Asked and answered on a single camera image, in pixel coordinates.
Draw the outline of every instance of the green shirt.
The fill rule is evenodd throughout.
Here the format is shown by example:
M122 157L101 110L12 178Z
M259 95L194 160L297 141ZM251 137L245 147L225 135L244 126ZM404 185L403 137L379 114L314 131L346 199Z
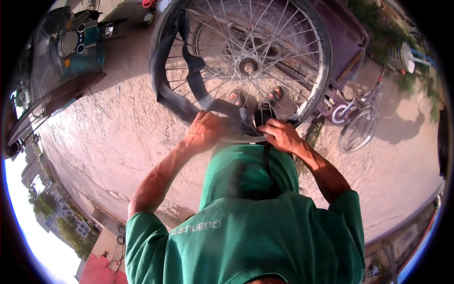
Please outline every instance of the green shirt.
M297 193L291 158L272 149L273 177L286 189L278 198L223 195L240 160L250 165L241 190L271 186L262 152L263 146L248 144L220 151L207 169L201 210L170 233L155 215L135 214L126 225L129 284L243 284L264 274L288 283L359 283L364 233L355 191L343 193L328 210L316 208Z

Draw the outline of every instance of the wheel rim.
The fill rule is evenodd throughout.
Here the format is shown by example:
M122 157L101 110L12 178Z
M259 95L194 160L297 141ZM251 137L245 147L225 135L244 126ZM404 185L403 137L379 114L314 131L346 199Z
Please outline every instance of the wheel rim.
M312 20L292 2L192 1L186 11L188 47L205 60L201 74L213 98L228 99L231 91L240 89L247 97L244 106L250 109L260 101L272 101L268 93L279 85L288 99L282 99L273 110L277 118L285 120L295 113L301 115L316 91L324 87L320 84L324 47ZM177 35L166 63L167 80L172 91L200 108L186 81L182 45Z
M344 152L353 152L363 147L372 139L376 117L370 111L363 112L353 120L342 136L341 146Z

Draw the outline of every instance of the man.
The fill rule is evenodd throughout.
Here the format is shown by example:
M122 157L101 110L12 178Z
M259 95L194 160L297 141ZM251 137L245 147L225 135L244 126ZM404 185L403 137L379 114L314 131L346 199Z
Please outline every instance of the man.
M168 233L155 210L180 169L214 147L223 130L219 117L198 113L183 141L147 175L129 203L129 284L362 280L364 233L358 194L291 124L271 118L257 129L274 148L237 144L215 154L199 212ZM330 204L328 210L317 209L311 198L298 193L295 165L287 153L306 164Z

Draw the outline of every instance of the tree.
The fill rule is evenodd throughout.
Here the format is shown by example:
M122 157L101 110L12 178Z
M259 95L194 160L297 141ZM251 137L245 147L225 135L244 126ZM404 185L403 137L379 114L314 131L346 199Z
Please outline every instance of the tree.
M91 250L99 237L99 232L91 226L91 230L84 238L76 232L78 221L77 217L74 216L66 216L65 218L59 217L57 219L57 225L60 235L74 247L77 256L80 259L87 261Z
M38 194L33 184L29 187L29 202L33 205L35 214L43 214L46 218L52 216L58 206L53 196L46 193Z

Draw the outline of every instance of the bicycle wheel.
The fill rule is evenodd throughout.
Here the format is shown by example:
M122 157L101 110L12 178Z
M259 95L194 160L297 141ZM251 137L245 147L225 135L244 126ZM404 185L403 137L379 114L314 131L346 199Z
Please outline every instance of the bicycle wheel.
M339 149L344 153L355 152L364 147L373 137L377 127L377 114L370 117L372 108L361 111L342 129Z
M302 0L174 0L156 24L152 54L184 10L190 30L188 49L204 59L205 69L200 73L214 99L227 102L232 90L241 89L251 110L259 102L270 103L268 93L279 85L284 94L272 105L278 119L297 127L311 114L328 85L331 44L310 4ZM162 52L167 57L162 80L175 99L175 103L163 105L189 125L201 106L186 80L188 65L182 46L178 34L169 52ZM150 61L150 74L157 72ZM259 142L265 138L239 131L227 140Z

